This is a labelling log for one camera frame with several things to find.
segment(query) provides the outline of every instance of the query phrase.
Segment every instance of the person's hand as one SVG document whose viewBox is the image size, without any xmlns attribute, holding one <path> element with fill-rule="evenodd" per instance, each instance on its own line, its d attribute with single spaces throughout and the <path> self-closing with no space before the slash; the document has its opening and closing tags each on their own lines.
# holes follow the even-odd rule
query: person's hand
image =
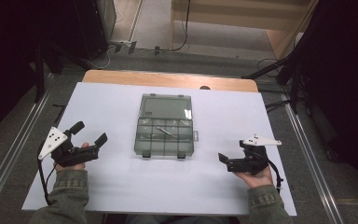
<svg viewBox="0 0 358 224">
<path fill-rule="evenodd" d="M 88 147 L 89 143 L 83 143 L 81 147 Z M 74 166 L 62 167 L 59 164 L 56 164 L 56 171 L 64 171 L 64 170 L 84 170 L 86 168 L 86 163 L 79 163 Z"/>
<path fill-rule="evenodd" d="M 241 178 L 249 186 L 250 189 L 254 189 L 260 186 L 273 185 L 272 174 L 269 166 L 262 170 L 257 175 L 249 175 L 246 173 L 234 173 L 237 177 Z"/>
</svg>

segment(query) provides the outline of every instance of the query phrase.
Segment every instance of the gray sleeve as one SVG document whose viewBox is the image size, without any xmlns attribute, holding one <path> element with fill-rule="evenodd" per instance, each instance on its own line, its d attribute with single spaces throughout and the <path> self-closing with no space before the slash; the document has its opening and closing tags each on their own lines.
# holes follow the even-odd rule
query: gray sleeve
<svg viewBox="0 0 358 224">
<path fill-rule="evenodd" d="M 87 171 L 57 172 L 56 183 L 48 200 L 52 205 L 37 210 L 31 217 L 30 224 L 87 223 L 84 210 L 89 201 Z"/>
<path fill-rule="evenodd" d="M 249 213 L 252 224 L 293 223 L 274 186 L 249 189 Z"/>
</svg>

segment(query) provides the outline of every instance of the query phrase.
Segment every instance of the person's arm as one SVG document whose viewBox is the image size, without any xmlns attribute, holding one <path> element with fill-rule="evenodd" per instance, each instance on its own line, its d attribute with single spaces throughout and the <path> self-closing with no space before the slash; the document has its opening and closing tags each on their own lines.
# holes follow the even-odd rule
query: person's arm
<svg viewBox="0 0 358 224">
<path fill-rule="evenodd" d="M 37 210 L 30 224 L 87 223 L 84 206 L 89 201 L 89 184 L 85 167 L 85 163 L 65 168 L 57 164 L 56 182 L 48 196 L 52 205 Z"/>
<path fill-rule="evenodd" d="M 253 224 L 293 223 L 278 191 L 269 166 L 257 175 L 234 173 L 249 186 L 249 216 Z"/>
</svg>

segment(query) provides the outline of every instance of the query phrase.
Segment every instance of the white wire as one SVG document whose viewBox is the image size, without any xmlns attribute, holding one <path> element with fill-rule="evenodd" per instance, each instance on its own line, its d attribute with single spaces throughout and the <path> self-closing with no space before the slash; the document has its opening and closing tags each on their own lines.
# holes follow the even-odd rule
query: white wire
<svg viewBox="0 0 358 224">
<path fill-rule="evenodd" d="M 116 22 L 122 21 L 123 18 L 124 18 L 123 14 L 122 14 L 121 12 L 116 12 L 116 15 L 117 15 L 117 14 L 118 14 L 119 16 L 121 16 L 121 18 L 120 18 L 120 19 L 116 19 Z"/>
<path fill-rule="evenodd" d="M 112 49 L 114 49 L 114 48 L 111 48 L 111 49 L 109 49 L 109 50 L 106 52 L 106 56 L 107 56 L 107 58 L 108 58 L 108 62 L 107 62 L 107 64 L 106 64 L 105 66 L 103 66 L 103 67 L 99 67 L 99 66 L 97 66 L 97 65 L 93 64 L 93 63 L 92 63 L 92 62 L 90 62 L 90 61 L 87 61 L 87 62 L 88 62 L 89 64 L 91 64 L 92 66 L 94 66 L 95 68 L 100 68 L 100 69 L 103 69 L 103 68 L 107 67 L 107 66 L 110 64 L 109 51 L 110 51 L 110 50 L 112 50 Z"/>
</svg>

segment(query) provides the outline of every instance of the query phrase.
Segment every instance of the white bracket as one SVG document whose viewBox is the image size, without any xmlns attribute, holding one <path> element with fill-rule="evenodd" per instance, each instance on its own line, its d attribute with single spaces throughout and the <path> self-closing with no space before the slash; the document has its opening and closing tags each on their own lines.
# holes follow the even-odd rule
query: white bracket
<svg viewBox="0 0 358 224">
<path fill-rule="evenodd" d="M 263 136 L 259 136 L 255 134 L 253 137 L 250 137 L 243 141 L 245 145 L 249 146 L 280 146 L 282 144 L 281 141 L 275 139 L 269 139 Z"/>
<path fill-rule="evenodd" d="M 60 132 L 60 130 L 51 127 L 45 144 L 39 153 L 38 159 L 43 160 L 50 152 L 59 147 L 67 138 L 68 137 L 64 133 Z"/>
</svg>

